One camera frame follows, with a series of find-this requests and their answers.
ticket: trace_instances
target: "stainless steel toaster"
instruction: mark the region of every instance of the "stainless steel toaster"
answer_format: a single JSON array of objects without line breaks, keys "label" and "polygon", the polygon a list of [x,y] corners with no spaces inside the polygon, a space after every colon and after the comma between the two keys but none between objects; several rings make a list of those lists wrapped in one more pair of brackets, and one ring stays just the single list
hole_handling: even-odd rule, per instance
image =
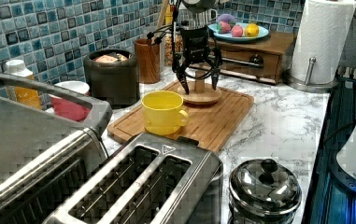
[{"label": "stainless steel toaster", "polygon": [[141,133],[44,223],[221,223],[222,174],[215,153]]},{"label": "stainless steel toaster", "polygon": [[0,97],[0,223],[41,223],[108,157],[101,134],[111,108],[88,96],[0,74],[0,87],[21,86],[91,108],[75,122]]}]

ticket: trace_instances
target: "kitchen counter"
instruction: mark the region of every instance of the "kitchen counter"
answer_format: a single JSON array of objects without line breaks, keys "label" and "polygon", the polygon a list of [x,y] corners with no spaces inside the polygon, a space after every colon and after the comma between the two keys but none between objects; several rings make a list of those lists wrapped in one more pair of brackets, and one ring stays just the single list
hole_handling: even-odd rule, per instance
[{"label": "kitchen counter", "polygon": [[[176,80],[170,69],[166,69],[161,78],[156,84],[140,84],[141,95],[160,90]],[[301,223],[329,94],[308,93],[284,84],[271,86],[225,76],[220,76],[218,86],[254,97],[252,109],[219,155],[224,164],[222,223],[227,223],[229,216],[227,187],[230,173],[244,161],[265,158],[273,158],[297,177],[303,200],[293,223]],[[140,101],[127,108],[113,110],[110,123],[139,104]],[[107,135],[107,131],[102,139],[110,154],[120,146]]]}]

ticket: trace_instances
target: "wooden cutting board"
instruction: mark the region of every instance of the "wooden cutting board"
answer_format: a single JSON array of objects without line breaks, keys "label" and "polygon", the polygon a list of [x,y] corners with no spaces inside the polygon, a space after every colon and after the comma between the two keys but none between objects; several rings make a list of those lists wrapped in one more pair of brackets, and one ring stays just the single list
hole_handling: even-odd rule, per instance
[{"label": "wooden cutting board", "polygon": [[[180,83],[173,82],[165,91],[177,91]],[[176,133],[166,137],[177,139],[179,136],[199,141],[199,147],[219,152],[237,125],[253,106],[253,97],[237,91],[221,89],[220,100],[213,105],[189,105],[183,109],[189,114],[189,123]],[[135,107],[115,122],[107,126],[108,135],[119,143],[132,136],[145,132],[142,105]]]}]

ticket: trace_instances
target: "yellow mug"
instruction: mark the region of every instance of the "yellow mug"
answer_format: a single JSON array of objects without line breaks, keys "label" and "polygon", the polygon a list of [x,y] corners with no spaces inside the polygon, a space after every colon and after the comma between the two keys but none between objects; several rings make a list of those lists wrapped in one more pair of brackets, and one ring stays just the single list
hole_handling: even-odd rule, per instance
[{"label": "yellow mug", "polygon": [[150,133],[167,135],[175,133],[189,121],[181,109],[183,97],[172,91],[154,91],[142,98],[145,129]]}]

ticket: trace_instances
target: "red container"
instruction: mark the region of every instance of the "red container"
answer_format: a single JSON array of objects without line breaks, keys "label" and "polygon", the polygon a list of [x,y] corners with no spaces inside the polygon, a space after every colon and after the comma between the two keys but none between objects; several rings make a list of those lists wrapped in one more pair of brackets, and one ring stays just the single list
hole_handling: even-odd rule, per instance
[{"label": "red container", "polygon": [[[71,91],[76,91],[81,94],[89,95],[90,86],[81,81],[65,81],[55,84],[55,86],[59,86]],[[54,113],[58,116],[72,119],[74,121],[80,121],[87,118],[90,109],[77,105],[73,102],[62,99],[58,96],[54,96],[50,94],[50,100],[52,103],[52,107],[54,109]]]}]

